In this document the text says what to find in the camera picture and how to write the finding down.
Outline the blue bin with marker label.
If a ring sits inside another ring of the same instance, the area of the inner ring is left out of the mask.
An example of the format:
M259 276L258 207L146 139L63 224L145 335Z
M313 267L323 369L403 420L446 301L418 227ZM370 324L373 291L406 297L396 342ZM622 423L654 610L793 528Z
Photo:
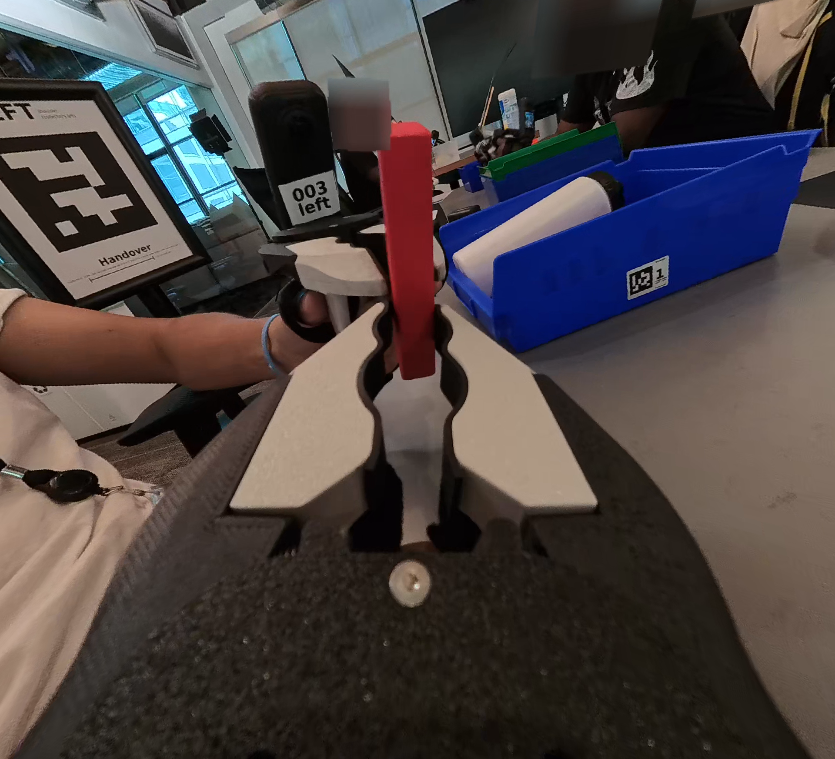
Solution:
M820 131L636 150L444 224L449 258L579 176L623 185L619 211L502 255L486 294L449 263L447 283L517 353L778 252Z

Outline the dark wall grille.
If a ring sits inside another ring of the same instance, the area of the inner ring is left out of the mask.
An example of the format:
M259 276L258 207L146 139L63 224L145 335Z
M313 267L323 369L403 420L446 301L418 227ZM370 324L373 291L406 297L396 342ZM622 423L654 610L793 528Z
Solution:
M187 67L199 67L166 0L128 1L156 54Z

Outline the person's left hand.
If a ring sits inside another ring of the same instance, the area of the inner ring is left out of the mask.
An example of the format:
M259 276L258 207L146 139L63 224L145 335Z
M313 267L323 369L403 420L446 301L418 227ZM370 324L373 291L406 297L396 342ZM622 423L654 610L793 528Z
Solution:
M262 326L266 367L275 376L288 374L334 336L326 296L290 280L277 295L277 312Z

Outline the long red bar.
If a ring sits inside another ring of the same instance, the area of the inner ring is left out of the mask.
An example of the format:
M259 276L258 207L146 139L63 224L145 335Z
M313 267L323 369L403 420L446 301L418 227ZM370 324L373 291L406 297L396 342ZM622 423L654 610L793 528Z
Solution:
M415 122L393 124L378 166L399 370L404 380L428 378L435 372L430 131Z

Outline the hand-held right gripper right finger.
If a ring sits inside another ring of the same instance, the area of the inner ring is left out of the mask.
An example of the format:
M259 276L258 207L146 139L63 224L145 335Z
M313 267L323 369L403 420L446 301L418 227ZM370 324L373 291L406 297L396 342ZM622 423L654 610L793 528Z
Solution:
M591 514L598 499L538 376L446 305L438 307L444 421L438 543L475 545L496 519Z

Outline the black badge reel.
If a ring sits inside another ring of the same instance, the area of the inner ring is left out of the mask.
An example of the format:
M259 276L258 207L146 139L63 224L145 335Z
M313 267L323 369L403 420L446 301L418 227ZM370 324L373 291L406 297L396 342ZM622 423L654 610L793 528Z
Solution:
M2 478L24 483L30 489L42 493L54 503L79 503L90 498L107 498L116 493L126 493L159 503L163 496L160 487L148 489L130 488L123 484L105 487L98 476L86 469L57 471L52 469L26 469L1 461Z

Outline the black wall screen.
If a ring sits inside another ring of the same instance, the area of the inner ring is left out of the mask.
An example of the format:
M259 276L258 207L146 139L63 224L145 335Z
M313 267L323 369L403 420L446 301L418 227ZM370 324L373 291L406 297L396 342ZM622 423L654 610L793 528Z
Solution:
M538 0L459 0L423 18L454 136L477 126L491 86L488 123L500 119L497 96L509 88L533 105L569 92L573 75L531 75L537 9Z

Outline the green storage bin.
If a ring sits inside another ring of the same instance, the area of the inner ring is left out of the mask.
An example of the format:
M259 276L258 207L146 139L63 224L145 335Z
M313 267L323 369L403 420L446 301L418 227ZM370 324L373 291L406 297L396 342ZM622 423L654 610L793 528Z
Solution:
M489 161L485 166L480 167L479 173L482 177L500 181L513 172L540 164L545 160L581 151L591 152L592 149L602 152L605 159L613 159L615 162L623 160L621 138L614 123L593 127L584 133L574 129L553 138L547 138L527 148Z

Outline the black white patterned object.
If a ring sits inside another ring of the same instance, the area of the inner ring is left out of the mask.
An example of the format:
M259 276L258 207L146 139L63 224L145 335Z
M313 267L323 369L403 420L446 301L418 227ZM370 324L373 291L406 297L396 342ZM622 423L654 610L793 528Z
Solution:
M474 146L474 156L478 164L486 166L495 159L531 146L534 142L535 132L534 127L520 129L497 127L487 132L481 127L476 127L468 137Z

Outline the beige jacket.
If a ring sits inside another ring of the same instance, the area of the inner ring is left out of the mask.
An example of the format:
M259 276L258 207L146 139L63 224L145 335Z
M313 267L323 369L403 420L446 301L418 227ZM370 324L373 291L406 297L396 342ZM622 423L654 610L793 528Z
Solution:
M756 5L741 48L777 122L786 131L819 129L834 143L834 0Z

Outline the plain blue storage bin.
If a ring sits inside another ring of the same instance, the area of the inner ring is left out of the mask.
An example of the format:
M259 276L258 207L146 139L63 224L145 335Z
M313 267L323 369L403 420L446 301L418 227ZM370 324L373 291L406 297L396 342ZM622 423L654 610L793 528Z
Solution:
M623 160L615 162L613 159L605 159L602 152L592 149L591 152L581 151L545 160L513 172L500 181L482 177L479 173L481 166L477 162L465 165L458 172L465 190L470 193L485 190L488 202L497 204L607 161L618 164Z

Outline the person's left forearm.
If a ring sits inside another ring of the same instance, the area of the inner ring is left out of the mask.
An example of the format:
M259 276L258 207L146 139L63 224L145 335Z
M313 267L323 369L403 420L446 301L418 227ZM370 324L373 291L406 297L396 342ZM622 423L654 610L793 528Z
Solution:
M274 375L263 326L231 314L142 318L21 297L3 315L1 368L28 386L248 386Z

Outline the white cylinder roll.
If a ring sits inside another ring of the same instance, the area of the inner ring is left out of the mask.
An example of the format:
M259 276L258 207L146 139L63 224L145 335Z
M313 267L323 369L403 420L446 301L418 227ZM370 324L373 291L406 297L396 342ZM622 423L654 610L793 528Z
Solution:
M612 174L599 171L579 177L454 253L453 263L484 294L492 296L494 263L500 255L618 211L624 205L624 186Z

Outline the black framed marker sign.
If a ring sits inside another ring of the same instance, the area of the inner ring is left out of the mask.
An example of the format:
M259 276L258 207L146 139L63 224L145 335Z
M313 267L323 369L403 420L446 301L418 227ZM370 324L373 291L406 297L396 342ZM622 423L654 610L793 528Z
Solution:
M2 246L48 300L100 309L210 256L97 82L2 78Z

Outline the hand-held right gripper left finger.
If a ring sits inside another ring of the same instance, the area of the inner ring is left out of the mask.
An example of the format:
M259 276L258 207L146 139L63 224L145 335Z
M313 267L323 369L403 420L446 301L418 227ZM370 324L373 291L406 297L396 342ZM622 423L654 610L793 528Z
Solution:
M379 301L295 369L230 500L233 512L363 512L380 453L378 414L361 383L383 352Z

